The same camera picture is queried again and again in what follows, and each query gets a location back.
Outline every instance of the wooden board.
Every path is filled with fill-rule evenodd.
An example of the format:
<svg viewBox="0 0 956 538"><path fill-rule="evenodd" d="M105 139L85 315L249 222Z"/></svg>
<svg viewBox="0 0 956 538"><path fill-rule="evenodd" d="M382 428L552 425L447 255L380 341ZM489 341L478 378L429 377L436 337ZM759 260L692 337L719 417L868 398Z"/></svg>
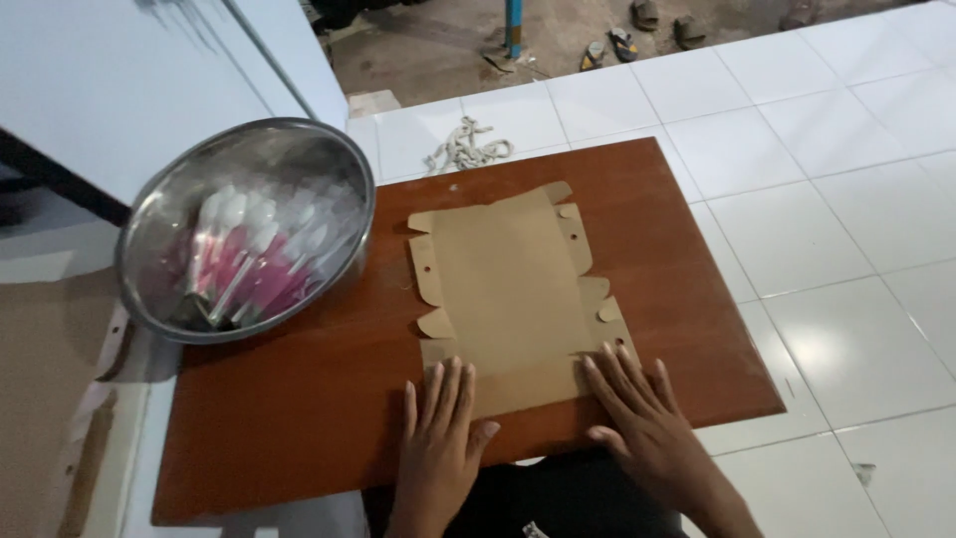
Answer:
<svg viewBox="0 0 956 538"><path fill-rule="evenodd" d="M487 204L567 181L594 258L645 365L660 357L695 427L784 411L652 138L381 187L360 282L274 331L188 347L153 520L284 503L394 480L402 387L421 383L412 213ZM483 464L584 446L593 397L498 417Z"/></svg>

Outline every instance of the stainless steel bowl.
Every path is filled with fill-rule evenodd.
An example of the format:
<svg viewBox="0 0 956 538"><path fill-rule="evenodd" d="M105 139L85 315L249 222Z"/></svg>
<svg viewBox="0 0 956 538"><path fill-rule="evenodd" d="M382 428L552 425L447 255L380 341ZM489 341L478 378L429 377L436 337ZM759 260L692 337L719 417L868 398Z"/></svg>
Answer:
<svg viewBox="0 0 956 538"><path fill-rule="evenodd" d="M349 255L303 301L255 325L203 332L170 321L185 294L191 231L200 206L210 194L249 174L279 186L295 186L310 175L350 184L363 202L363 223ZM142 188L117 243L120 296L137 322L170 340L216 344L251 336L289 319L337 283L354 280L364 265L374 209L368 161L341 131L299 118L233 127L184 153Z"/></svg>

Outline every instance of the dirt ground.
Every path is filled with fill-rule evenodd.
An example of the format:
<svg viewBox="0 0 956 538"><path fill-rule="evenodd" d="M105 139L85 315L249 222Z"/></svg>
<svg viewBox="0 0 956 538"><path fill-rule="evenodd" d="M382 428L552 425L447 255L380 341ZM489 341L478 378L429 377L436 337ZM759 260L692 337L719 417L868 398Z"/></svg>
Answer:
<svg viewBox="0 0 956 538"><path fill-rule="evenodd" d="M908 3L906 0L820 0L818 22L838 20ZM329 36L333 66L348 94L392 90L402 106L469 95L569 75L591 41L608 46L607 31L624 28L641 58L679 52L673 20L693 15L709 44L777 31L788 0L657 0L660 28L631 26L630 0L525 0L524 50L502 61L504 1L429 0L360 13L351 27ZM482 53L496 61L495 67Z"/></svg>

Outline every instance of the slipper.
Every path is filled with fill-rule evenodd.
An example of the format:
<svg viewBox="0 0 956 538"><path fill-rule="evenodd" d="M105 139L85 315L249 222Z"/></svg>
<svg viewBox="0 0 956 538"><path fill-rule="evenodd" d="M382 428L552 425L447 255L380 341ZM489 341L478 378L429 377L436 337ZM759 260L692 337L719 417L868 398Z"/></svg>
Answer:
<svg viewBox="0 0 956 538"><path fill-rule="evenodd" d="M588 50L584 51L584 58L581 60L581 71L591 71L601 67L601 60L604 58L604 43L592 41L588 45Z"/></svg>
<svg viewBox="0 0 956 538"><path fill-rule="evenodd" d="M810 26L816 21L814 0L793 0L787 13L780 17L780 32Z"/></svg>
<svg viewBox="0 0 956 538"><path fill-rule="evenodd" d="M612 28L607 34L608 37L611 38L611 43L614 45L614 54L621 63L638 59L638 48L634 45L634 41L631 40L631 34L626 34L624 30L620 28Z"/></svg>
<svg viewBox="0 0 956 538"><path fill-rule="evenodd" d="M704 34L704 29L701 28L700 23L694 20L694 17L684 15L683 17L677 17L677 20L674 21L674 39L677 41L678 47L689 51L699 49L704 44L706 34Z"/></svg>
<svg viewBox="0 0 956 538"><path fill-rule="evenodd" d="M659 19L654 0L634 0L631 3L631 24L634 28L654 32L657 30Z"/></svg>

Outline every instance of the cardboard sheet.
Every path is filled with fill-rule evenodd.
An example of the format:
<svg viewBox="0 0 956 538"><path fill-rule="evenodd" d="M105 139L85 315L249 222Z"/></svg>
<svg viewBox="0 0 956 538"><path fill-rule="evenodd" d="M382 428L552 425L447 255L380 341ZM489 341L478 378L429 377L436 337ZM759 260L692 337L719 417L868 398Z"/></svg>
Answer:
<svg viewBox="0 0 956 538"><path fill-rule="evenodd" d="M423 364L459 355L478 369L475 417L587 392L576 362L630 336L606 279L582 277L591 251L564 182L488 206L416 213L408 226L422 298Z"/></svg>

